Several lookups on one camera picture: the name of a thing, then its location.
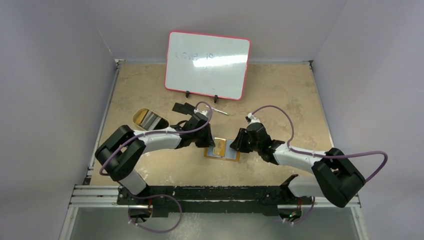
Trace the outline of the yellow gold credit card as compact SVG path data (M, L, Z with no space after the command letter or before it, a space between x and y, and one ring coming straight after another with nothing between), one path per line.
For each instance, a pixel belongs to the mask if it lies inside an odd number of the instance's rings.
M212 149L212 154L214 156L224 157L227 147L227 140L220 137L214 138L215 147Z

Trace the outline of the yellow leather card holder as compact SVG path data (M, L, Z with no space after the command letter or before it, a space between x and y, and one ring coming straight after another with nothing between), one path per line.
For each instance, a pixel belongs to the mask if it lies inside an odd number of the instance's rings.
M215 137L213 139L215 146L210 146L204 150L204 157L209 159L238 162L240 152L232 149L230 145L233 139Z

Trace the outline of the black credit card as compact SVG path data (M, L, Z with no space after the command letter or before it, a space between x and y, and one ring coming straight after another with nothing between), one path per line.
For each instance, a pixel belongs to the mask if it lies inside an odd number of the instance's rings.
M185 102L184 104L176 102L172 108L172 111L183 115L192 115L193 110L192 105L187 102Z
M187 114L187 115L193 116L193 115L195 115L195 114L196 114L195 110L196 110L197 108L196 108L195 106L193 106L193 105L191 105L191 104L189 104L189 103L185 102L185 103L184 103L184 108L185 108L185 111L186 111L186 114Z

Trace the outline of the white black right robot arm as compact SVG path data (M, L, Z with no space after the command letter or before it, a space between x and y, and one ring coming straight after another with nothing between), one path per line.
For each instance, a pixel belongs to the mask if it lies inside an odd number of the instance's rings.
M241 153L256 152L267 163L294 167L312 177L295 176L281 189L280 196L288 204L300 197L323 197L343 208L365 185L366 180L353 163L337 148L313 153L289 147L272 139L262 123L240 128L230 148Z

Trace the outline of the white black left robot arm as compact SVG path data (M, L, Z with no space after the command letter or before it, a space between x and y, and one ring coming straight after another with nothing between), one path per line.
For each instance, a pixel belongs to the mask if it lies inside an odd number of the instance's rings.
M138 205L149 199L148 184L135 167L141 156L165 149L181 149L195 144L198 148L213 146L211 118L195 113L183 126L172 125L164 129L141 131L136 134L128 125L120 126L96 151L101 164L99 174L110 177L130 193Z

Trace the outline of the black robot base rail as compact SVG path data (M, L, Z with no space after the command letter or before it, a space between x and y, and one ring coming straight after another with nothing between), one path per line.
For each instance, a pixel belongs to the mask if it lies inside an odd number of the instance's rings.
M170 213L262 214L297 219L311 197L295 197L282 185L160 186L150 185L132 196L118 188L117 204L128 206L132 217L166 218Z

